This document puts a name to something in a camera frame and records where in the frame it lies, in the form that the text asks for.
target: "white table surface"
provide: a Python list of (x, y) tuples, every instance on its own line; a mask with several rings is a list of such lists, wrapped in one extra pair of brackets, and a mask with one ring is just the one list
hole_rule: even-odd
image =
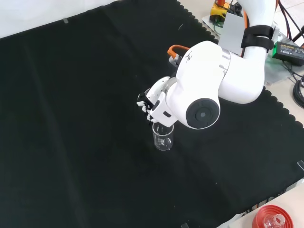
[[(291, 217), (294, 228), (304, 227), (304, 183), (289, 190), (265, 205), (276, 205), (283, 208)], [(265, 205), (229, 224), (229, 228), (251, 228), (257, 212)]]

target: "orange cable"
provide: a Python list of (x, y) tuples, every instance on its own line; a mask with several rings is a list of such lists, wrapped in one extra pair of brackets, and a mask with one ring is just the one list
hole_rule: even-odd
[(247, 19), (247, 14), (245, 11), (244, 11), (244, 20), (245, 20), (245, 28), (247, 29), (248, 28), (248, 19)]
[(173, 51), (173, 48), (181, 48), (181, 49), (184, 49), (184, 50), (189, 50), (190, 48), (188, 47), (184, 47), (182, 45), (172, 45), (169, 50), (168, 50), (168, 54), (172, 57), (172, 58), (175, 58), (176, 57), (176, 53)]

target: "black strap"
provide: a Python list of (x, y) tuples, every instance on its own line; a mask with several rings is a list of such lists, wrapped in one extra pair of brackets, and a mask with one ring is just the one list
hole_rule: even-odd
[(274, 29), (267, 25), (249, 27), (245, 29), (241, 48), (262, 47), (268, 52), (274, 47), (274, 42), (271, 40), (273, 33)]

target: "table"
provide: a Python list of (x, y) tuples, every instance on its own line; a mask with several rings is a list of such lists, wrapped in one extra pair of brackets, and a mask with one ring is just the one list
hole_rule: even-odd
[[(294, 223), (294, 228), (299, 228), (304, 226), (304, 183), (289, 190), (283, 195), (275, 198), (274, 200), (268, 202), (265, 205), (276, 205), (284, 210), (290, 215)], [(250, 212), (249, 214), (241, 217), (235, 222), (231, 223), (229, 228), (250, 228), (252, 221), (257, 214), (257, 212), (263, 207)]]
[(138, 93), (172, 74), (172, 44), (214, 41), (176, 1), (68, 21), (0, 43), (1, 227), (214, 228), (303, 177), (303, 128), (268, 91), (157, 151)]

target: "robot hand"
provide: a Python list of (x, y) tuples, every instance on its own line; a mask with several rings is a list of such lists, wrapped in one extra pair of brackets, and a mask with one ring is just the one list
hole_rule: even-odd
[(167, 85), (169, 79), (169, 76), (161, 78), (150, 89), (140, 93), (137, 97), (137, 105), (142, 107), (142, 111), (147, 115), (147, 120), (152, 123), (157, 123), (158, 121), (150, 115), (150, 111), (159, 99), (160, 94), (162, 93), (163, 88)]
[(146, 94), (148, 93), (149, 90), (150, 89), (148, 89), (144, 93), (140, 93), (138, 95), (136, 104), (139, 107), (142, 107), (142, 111), (147, 116), (148, 121), (151, 121), (152, 123), (157, 123), (158, 121), (150, 115), (150, 111), (153, 108), (153, 106), (151, 106), (151, 104), (149, 104), (150, 103), (149, 100), (147, 100)]

